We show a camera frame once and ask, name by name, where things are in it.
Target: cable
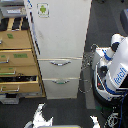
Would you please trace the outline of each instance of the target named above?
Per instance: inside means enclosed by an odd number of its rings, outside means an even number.
[[[122,103],[121,103],[121,117],[120,117],[120,122],[119,122],[119,127],[118,128],[120,128],[120,126],[121,126],[121,122],[122,122],[122,106],[123,106],[123,102],[124,102],[124,98],[125,98],[125,96],[127,95],[127,90],[126,90],[126,92],[125,92],[125,94],[124,94],[124,97],[123,97],[123,99],[122,99]]]
[[[82,93],[88,93],[88,92],[90,92],[91,89],[92,89],[92,84],[91,84],[91,82],[88,81],[88,80],[82,80],[82,81],[88,82],[91,86],[90,86],[89,90],[87,90],[87,91],[82,91],[82,90],[80,89],[80,87],[79,87],[79,91],[82,92]]]
[[[113,107],[112,114],[107,118],[107,121],[105,122],[104,128],[106,128],[107,124],[109,127],[114,127],[118,123],[118,113],[114,113],[116,107]]]

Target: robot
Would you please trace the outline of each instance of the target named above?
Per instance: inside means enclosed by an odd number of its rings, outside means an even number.
[[[128,37],[114,34],[111,47],[96,48],[93,91],[102,103],[115,106],[128,90]]]

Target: black floor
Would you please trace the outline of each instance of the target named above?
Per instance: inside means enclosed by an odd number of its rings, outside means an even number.
[[[86,38],[85,52],[90,52],[92,44],[108,47],[111,36],[120,33],[126,36],[120,23],[121,10],[128,8],[128,1],[121,3],[120,0],[105,0],[104,4],[98,3],[100,0],[92,0],[89,28]],[[82,79],[86,79],[86,71],[82,72]],[[84,89],[84,81],[80,81],[80,86]],[[43,114],[46,120],[53,117],[53,125],[79,125],[83,128],[92,128],[91,115],[97,116],[101,128],[105,119],[97,109],[87,107],[89,102],[84,93],[78,91],[77,99],[67,100],[47,100],[46,98],[20,99],[18,105],[0,104],[0,128],[23,128],[28,121],[33,120],[34,113],[39,103],[46,103]]]

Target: wooden drawer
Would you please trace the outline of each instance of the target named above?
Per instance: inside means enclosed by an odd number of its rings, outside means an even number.
[[[24,66],[24,67],[0,67],[0,77],[15,77],[15,76],[36,76],[38,75],[37,67]]]
[[[31,49],[0,50],[0,66],[35,65]]]
[[[48,99],[77,98],[79,79],[44,79]]]
[[[42,78],[80,77],[82,59],[38,61]]]
[[[4,31],[0,32],[0,49],[24,49],[31,48],[28,31]]]
[[[39,92],[38,78],[36,81],[27,82],[1,82],[0,93],[27,93]]]

